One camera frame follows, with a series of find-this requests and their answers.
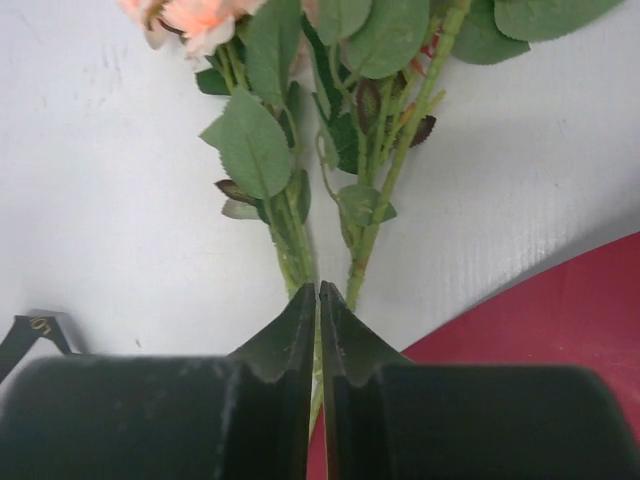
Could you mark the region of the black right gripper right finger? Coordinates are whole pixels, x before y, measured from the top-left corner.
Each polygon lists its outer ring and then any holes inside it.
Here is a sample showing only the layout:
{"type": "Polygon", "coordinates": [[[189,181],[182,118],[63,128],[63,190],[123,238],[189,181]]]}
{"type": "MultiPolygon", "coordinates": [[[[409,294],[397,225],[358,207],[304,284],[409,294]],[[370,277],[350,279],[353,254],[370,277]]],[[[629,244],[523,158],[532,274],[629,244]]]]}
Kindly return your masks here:
{"type": "Polygon", "coordinates": [[[570,365],[420,365],[319,292],[331,479],[635,479],[613,393],[570,365]]]}

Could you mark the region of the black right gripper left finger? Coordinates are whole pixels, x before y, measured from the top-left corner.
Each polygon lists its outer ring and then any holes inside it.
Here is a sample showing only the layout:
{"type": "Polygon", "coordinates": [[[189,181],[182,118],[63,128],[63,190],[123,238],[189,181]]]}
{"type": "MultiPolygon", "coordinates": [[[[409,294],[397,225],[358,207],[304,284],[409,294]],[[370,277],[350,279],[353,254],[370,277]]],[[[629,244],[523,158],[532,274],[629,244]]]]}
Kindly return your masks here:
{"type": "Polygon", "coordinates": [[[59,355],[17,366],[5,479],[302,479],[315,290],[225,356],[59,355]]]}

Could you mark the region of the brown wrapping paper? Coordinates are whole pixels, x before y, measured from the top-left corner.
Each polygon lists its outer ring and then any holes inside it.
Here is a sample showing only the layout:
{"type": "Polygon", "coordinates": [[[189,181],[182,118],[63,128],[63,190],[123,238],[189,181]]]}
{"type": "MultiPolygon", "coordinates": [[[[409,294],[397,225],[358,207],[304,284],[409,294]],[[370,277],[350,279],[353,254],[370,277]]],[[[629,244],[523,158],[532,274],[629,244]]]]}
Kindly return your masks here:
{"type": "MultiPolygon", "coordinates": [[[[639,238],[631,235],[491,298],[400,352],[420,365],[570,365],[613,393],[639,448],[639,238]]],[[[308,477],[327,475],[325,429],[308,477]]]]}

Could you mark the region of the black ribbon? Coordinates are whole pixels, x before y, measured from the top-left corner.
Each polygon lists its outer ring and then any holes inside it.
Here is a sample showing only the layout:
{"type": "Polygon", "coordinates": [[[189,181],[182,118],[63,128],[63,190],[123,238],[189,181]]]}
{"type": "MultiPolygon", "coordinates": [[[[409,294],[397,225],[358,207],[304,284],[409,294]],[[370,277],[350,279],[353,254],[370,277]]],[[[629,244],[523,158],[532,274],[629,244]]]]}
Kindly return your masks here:
{"type": "Polygon", "coordinates": [[[13,373],[37,341],[46,340],[62,355],[87,350],[87,344],[72,317],[63,312],[31,310],[15,315],[13,324],[1,341],[1,382],[13,373]]]}

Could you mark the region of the pink flower tall bunch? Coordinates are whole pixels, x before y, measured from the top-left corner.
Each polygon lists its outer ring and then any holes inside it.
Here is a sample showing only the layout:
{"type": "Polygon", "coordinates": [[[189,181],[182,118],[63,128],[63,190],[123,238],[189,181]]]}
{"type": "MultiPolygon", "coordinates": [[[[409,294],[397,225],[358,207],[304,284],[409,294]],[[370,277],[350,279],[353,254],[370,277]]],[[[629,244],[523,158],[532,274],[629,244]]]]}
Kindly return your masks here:
{"type": "Polygon", "coordinates": [[[423,143],[444,94],[449,59],[495,65],[583,29],[612,1],[307,1],[303,33],[315,74],[324,170],[354,181],[331,192],[351,263],[345,300],[355,308],[392,192],[423,143]]]}

